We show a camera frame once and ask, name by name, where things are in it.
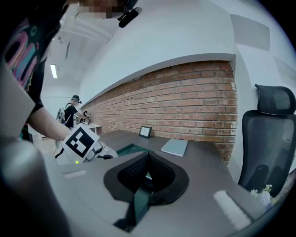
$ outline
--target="person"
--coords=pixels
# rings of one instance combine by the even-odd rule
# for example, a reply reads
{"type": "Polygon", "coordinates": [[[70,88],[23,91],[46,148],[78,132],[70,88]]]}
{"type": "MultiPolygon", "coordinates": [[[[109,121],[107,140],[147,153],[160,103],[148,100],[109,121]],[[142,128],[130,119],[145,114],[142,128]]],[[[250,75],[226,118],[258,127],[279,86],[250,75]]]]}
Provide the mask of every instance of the person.
{"type": "Polygon", "coordinates": [[[70,100],[70,102],[66,105],[66,109],[65,109],[65,126],[67,128],[69,128],[70,130],[73,128],[74,126],[74,114],[82,119],[88,119],[88,117],[80,114],[77,110],[76,110],[76,106],[78,106],[79,104],[81,104],[81,101],[79,99],[78,95],[73,95],[72,99],[70,100]]]}
{"type": "Polygon", "coordinates": [[[28,139],[28,125],[44,136],[61,141],[70,132],[70,121],[67,126],[59,123],[44,108],[40,93],[43,84],[45,62],[49,45],[59,31],[60,20],[71,4],[89,7],[93,12],[114,12],[118,9],[117,0],[30,0],[20,1],[15,7],[14,1],[3,2],[2,9],[13,9],[10,20],[1,33],[4,44],[0,45],[1,62],[6,63],[18,84],[35,102],[27,123],[20,136],[28,139]]]}

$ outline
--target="backpack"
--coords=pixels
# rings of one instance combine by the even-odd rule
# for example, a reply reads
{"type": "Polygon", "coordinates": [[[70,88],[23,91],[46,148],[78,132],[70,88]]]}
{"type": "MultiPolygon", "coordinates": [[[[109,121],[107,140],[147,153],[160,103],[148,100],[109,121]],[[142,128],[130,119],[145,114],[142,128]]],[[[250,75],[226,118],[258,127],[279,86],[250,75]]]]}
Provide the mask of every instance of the backpack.
{"type": "Polygon", "coordinates": [[[71,103],[67,103],[65,108],[59,108],[59,112],[56,115],[56,120],[59,121],[61,124],[66,124],[71,116],[65,121],[65,109],[67,105],[71,105],[71,103]]]}

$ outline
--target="office chair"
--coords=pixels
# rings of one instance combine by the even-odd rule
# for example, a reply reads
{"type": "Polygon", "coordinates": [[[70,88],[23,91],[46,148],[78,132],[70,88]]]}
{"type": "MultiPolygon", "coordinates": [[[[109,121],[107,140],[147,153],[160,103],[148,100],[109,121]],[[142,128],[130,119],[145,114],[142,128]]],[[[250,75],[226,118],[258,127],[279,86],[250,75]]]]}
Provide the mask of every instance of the office chair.
{"type": "Polygon", "coordinates": [[[258,109],[242,119],[244,160],[239,185],[261,192],[272,185],[271,196],[283,188],[296,148],[296,99],[286,87],[255,85],[258,109]]]}

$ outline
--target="chair headrest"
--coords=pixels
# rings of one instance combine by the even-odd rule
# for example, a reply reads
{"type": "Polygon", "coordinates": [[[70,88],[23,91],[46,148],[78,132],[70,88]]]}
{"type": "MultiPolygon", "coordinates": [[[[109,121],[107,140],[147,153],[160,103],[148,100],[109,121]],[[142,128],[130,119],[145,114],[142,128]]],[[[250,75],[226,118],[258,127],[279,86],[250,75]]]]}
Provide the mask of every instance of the chair headrest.
{"type": "Polygon", "coordinates": [[[287,87],[270,87],[255,84],[259,99],[257,109],[271,115],[289,115],[296,111],[296,99],[287,87]]]}

